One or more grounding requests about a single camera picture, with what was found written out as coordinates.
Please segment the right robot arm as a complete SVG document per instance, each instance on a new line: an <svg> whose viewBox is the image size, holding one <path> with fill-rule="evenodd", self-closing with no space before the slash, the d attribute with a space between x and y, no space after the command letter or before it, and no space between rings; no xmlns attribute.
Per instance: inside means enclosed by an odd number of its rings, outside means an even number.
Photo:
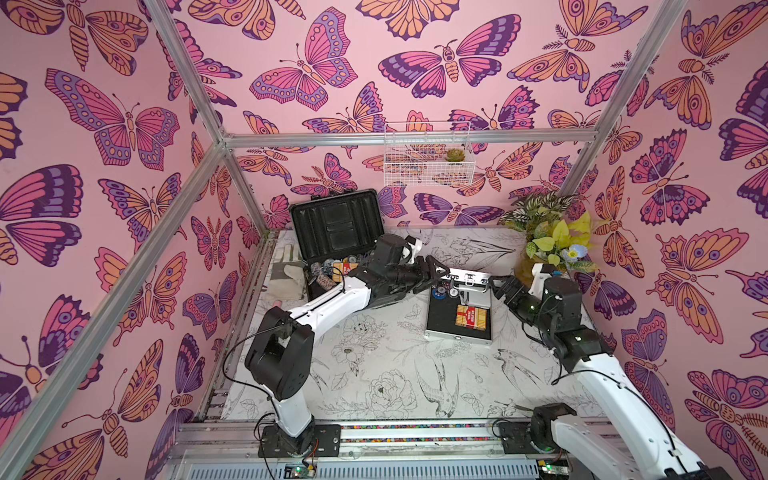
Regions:
<svg viewBox="0 0 768 480"><path fill-rule="evenodd" d="M608 345L583 322L582 292L572 280L545 274L526 286L515 276L489 281L496 299L531 326L556 358L559 379L579 382L598 403L625 445L593 432L573 408L534 408L530 438L540 451L564 450L598 479L726 479L680 440L645 401Z"/></svg>

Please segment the large black poker case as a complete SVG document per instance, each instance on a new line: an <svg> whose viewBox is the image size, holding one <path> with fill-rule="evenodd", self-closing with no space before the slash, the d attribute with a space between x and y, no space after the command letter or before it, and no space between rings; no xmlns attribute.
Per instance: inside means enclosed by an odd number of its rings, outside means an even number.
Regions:
<svg viewBox="0 0 768 480"><path fill-rule="evenodd" d="M304 261L310 300L325 292L312 284L312 264L363 255L372 250L385 233L374 189L293 204L289 213Z"/></svg>

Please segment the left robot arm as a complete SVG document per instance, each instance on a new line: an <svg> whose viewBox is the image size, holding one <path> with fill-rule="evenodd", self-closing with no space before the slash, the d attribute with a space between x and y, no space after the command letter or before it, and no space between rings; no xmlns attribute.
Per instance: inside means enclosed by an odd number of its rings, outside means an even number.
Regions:
<svg viewBox="0 0 768 480"><path fill-rule="evenodd" d="M315 341L350 315L418 294L449 272L449 267L431 255L418 256L412 264L371 262L352 270L341 283L302 306L291 310L273 307L264 314L244 366L273 405L282 449L303 456L317 443L315 417L303 392Z"/></svg>

